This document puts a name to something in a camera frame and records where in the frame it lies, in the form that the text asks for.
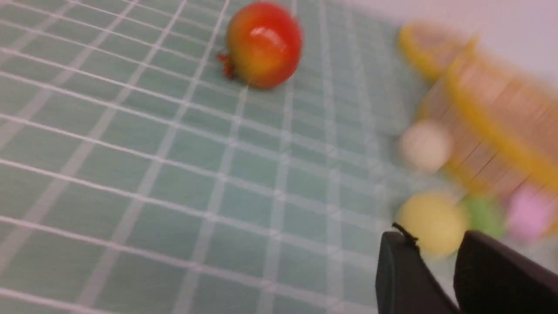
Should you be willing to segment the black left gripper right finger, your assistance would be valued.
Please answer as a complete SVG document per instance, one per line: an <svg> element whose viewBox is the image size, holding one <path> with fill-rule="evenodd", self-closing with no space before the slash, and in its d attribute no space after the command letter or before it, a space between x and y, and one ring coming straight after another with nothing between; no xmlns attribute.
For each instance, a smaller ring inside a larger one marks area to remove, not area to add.
<svg viewBox="0 0 558 314"><path fill-rule="evenodd" d="M500 241L469 230L459 247L453 288L465 314L555 314L558 277Z"/></svg>

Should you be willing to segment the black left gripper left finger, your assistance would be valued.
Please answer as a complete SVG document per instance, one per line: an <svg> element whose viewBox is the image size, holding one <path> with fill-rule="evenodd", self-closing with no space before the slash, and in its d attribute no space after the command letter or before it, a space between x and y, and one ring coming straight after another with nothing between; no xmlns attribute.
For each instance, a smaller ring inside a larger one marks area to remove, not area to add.
<svg viewBox="0 0 558 314"><path fill-rule="evenodd" d="M458 307L421 257L417 237L400 224L381 237L375 275L379 314L456 314Z"/></svg>

